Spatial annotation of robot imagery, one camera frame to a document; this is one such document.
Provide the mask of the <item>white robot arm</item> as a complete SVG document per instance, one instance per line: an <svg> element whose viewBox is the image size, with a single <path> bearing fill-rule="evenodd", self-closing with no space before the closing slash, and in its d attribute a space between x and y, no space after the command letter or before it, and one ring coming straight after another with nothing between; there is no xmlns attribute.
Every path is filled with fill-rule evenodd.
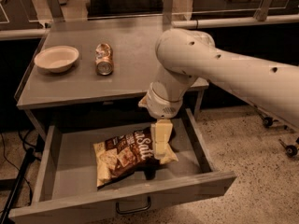
<svg viewBox="0 0 299 224"><path fill-rule="evenodd" d="M211 35L169 29L155 45L161 66L139 102L155 119L171 119L197 78L231 93L293 130L299 129L299 67L217 49Z"/></svg>

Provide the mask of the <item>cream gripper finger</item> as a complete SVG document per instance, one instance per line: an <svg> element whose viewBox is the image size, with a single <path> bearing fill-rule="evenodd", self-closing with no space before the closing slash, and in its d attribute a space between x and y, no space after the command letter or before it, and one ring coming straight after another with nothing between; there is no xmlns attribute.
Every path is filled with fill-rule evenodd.
<svg viewBox="0 0 299 224"><path fill-rule="evenodd" d="M153 154L156 159L166 156L173 124L170 119L158 119L150 126Z"/></svg>

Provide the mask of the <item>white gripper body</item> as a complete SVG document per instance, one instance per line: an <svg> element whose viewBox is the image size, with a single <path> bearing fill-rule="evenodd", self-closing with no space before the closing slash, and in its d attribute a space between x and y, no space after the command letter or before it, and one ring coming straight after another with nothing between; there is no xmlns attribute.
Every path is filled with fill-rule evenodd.
<svg viewBox="0 0 299 224"><path fill-rule="evenodd" d="M149 85L146 95L138 102L155 119L171 119L179 112L182 101L168 101L154 90L154 82Z"/></svg>

